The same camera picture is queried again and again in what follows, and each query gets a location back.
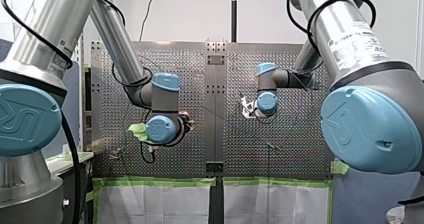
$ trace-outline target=perforated metal panel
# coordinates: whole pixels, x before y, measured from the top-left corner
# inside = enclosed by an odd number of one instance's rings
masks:
[[[323,86],[319,91],[278,90],[278,113],[271,124],[240,115],[240,93],[249,100],[257,95],[257,65],[275,62],[278,68],[290,68],[299,51],[299,45],[228,45],[226,176],[328,177],[332,155],[319,121],[320,107],[327,95],[323,68],[316,72],[316,79]]]
[[[93,46],[93,140],[98,149],[97,176],[204,177],[204,44],[134,43],[143,65],[153,73],[171,72],[180,76],[180,110],[196,120],[196,128],[176,147],[161,148],[156,162],[146,164],[140,144],[126,131],[140,123],[143,109],[129,104],[123,88],[111,75],[112,61],[101,43]]]
[[[93,43],[96,176],[204,177],[207,161],[223,161],[225,176],[329,178],[332,155],[319,122],[326,88],[309,92],[279,90],[278,115],[269,125],[241,115],[240,93],[249,100],[256,98],[257,65],[267,61],[279,68],[291,67],[301,45],[221,43],[219,51],[207,43],[134,45],[143,65],[153,72],[173,72],[181,77],[180,110],[190,113],[194,130],[180,145],[158,150],[155,164],[144,163],[138,141],[130,132],[124,135],[130,124],[140,122],[143,111],[129,105],[122,87],[111,75],[107,51],[101,43]],[[224,64],[207,64],[212,49],[225,56]],[[326,79],[324,70],[317,71],[322,86]]]

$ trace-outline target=robotic arm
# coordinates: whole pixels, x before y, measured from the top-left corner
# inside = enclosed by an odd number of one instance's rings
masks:
[[[321,108],[321,128],[331,151],[361,171],[423,171],[424,85],[412,66],[389,58],[360,3],[291,3],[313,18],[308,29],[314,43],[303,46],[291,70],[277,70],[273,63],[258,66],[258,110],[265,116],[276,112],[277,88],[313,87],[313,70],[323,62],[331,93]]]
[[[189,130],[188,116],[178,112],[179,77],[168,73],[146,75],[122,17],[113,7],[110,0],[96,0],[90,15],[122,78],[128,99],[135,106],[152,110],[153,117],[146,127],[154,145],[179,142]]]
[[[147,122],[152,146],[176,145],[190,130],[188,115],[178,113],[179,77],[147,75],[110,0],[35,0],[24,22],[6,0],[2,4],[24,28],[0,64],[1,223],[61,223],[69,202],[64,202],[62,180],[51,176],[41,149],[66,123],[60,111],[67,93],[62,79],[90,10],[129,100],[152,110]],[[73,153],[78,171],[76,149]],[[77,177],[73,223],[79,223],[80,214]]]

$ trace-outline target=cable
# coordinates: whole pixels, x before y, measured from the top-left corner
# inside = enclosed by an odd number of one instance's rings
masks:
[[[58,54],[63,60],[65,60],[68,65],[67,65],[67,69],[72,68],[73,66],[73,62],[71,60],[70,57],[68,57],[68,55],[66,55],[63,51],[61,51],[59,48],[57,48],[55,45],[53,45],[51,42],[49,42],[48,40],[46,40],[44,37],[42,37],[40,34],[38,34],[36,31],[34,31],[32,28],[30,28],[29,26],[27,26],[25,24],[25,22],[23,22],[13,11],[12,9],[9,7],[9,5],[7,4],[7,0],[1,0],[1,4],[3,6],[3,8],[6,10],[6,12],[17,22],[19,23],[23,28],[25,28],[29,33],[31,33],[33,36],[35,36],[39,41],[41,41],[42,43],[44,43],[46,46],[50,47],[53,51],[56,52],[56,54]]]
[[[127,84],[127,83],[124,83],[124,82],[120,81],[118,79],[117,75],[116,75],[116,72],[115,72],[115,63],[112,63],[112,70],[111,70],[111,72],[112,72],[113,79],[115,79],[115,81],[117,83],[121,84],[122,86],[124,86],[124,87],[138,87],[138,86],[143,86],[143,85],[149,83],[152,80],[152,78],[153,78],[153,72],[152,72],[152,70],[150,70],[147,67],[143,67],[143,69],[149,72],[149,76],[143,77],[143,79],[141,79],[138,82],[136,82],[136,84]]]
[[[66,120],[65,114],[62,112],[62,127],[65,132],[66,139],[68,141],[69,150],[71,150],[72,163],[75,174],[75,197],[74,197],[74,213],[72,217],[73,224],[79,224],[80,221],[80,208],[81,208],[81,168],[79,164],[78,151],[74,138],[72,137],[71,128],[69,127],[68,121]]]
[[[312,47],[315,49],[315,51],[317,53],[319,53],[319,49],[318,46],[316,45],[315,41],[313,40],[313,35],[311,33],[311,29],[312,29],[312,23],[314,22],[314,20],[319,16],[319,14],[321,14],[321,12],[328,6],[333,5],[336,2],[339,2],[342,0],[327,0],[326,2],[324,2],[320,7],[318,7],[311,15],[311,17],[309,18],[308,21],[308,27],[307,27],[307,35],[308,35],[308,40],[311,43]],[[370,8],[371,8],[371,12],[372,12],[372,20],[371,20],[371,24],[370,27],[373,27],[377,18],[377,11],[375,9],[374,4],[370,1],[370,0],[360,0],[365,2]]]
[[[406,200],[406,201],[399,201],[398,204],[407,206],[407,205],[418,204],[418,203],[421,203],[421,202],[424,202],[424,196],[417,197],[417,198],[410,199],[410,200]]]
[[[144,25],[146,24],[147,18],[149,17],[150,5],[152,5],[152,2],[153,0],[150,0],[149,4],[147,5],[147,12],[146,12],[146,16],[144,17],[143,24],[141,25],[140,38],[138,39],[138,41],[141,41],[143,37]]]
[[[301,30],[304,33],[308,33],[307,30],[302,27],[293,17],[292,13],[291,13],[291,0],[287,0],[286,3],[286,9],[287,9],[287,14],[289,16],[290,21],[293,23],[293,25],[295,25],[299,30]]]
[[[150,113],[152,112],[152,109],[147,110],[146,114],[143,117],[142,122],[146,122],[147,118],[149,117]]]
[[[155,154],[155,150],[153,150],[150,154],[152,156],[152,160],[149,161],[146,159],[146,157],[144,156],[144,152],[143,152],[143,144],[144,142],[140,142],[140,153],[141,153],[141,158],[143,159],[144,162],[146,162],[147,164],[153,164],[156,162],[156,154]]]
[[[121,16],[121,19],[122,19],[122,23],[124,24],[124,26],[126,26],[126,21],[125,21],[125,16],[124,16],[124,14],[121,12],[121,10],[115,5],[115,4],[113,4],[111,1],[109,1],[109,0],[102,0],[102,1],[104,1],[104,2],[106,2],[107,4],[109,4],[110,5],[110,7],[112,7],[120,16]]]

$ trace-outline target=light blue joint cap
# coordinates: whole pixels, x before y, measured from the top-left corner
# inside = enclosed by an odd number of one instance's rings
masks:
[[[0,85],[0,156],[41,150],[57,135],[62,114],[47,92],[21,85]]]
[[[147,124],[147,138],[154,144],[167,144],[177,134],[174,122],[166,116],[155,116]]]
[[[257,69],[257,75],[260,76],[264,73],[267,73],[269,71],[273,71],[277,69],[277,67],[275,66],[275,63],[272,62],[264,62],[258,65],[258,69]]]
[[[171,73],[156,73],[153,75],[153,85],[173,92],[180,91],[180,78]]]
[[[266,116],[275,114],[278,108],[278,98],[272,92],[264,92],[258,96],[258,109]]]
[[[345,86],[321,108],[321,128],[336,157],[366,172],[400,174],[421,160],[420,133],[388,96],[367,87]]]

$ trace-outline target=label sticker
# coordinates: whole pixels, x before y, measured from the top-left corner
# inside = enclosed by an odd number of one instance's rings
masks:
[[[72,50],[66,47],[66,42],[64,40],[60,41],[58,48],[61,49],[68,57],[72,56]],[[67,66],[68,63],[66,60],[64,60],[61,56],[59,56],[59,54],[56,53],[56,55],[53,57],[53,60],[47,67],[47,70],[55,73],[58,77],[63,78]]]
[[[365,22],[353,23],[353,28],[328,42],[340,70],[349,69],[364,59],[388,57],[374,32]]]

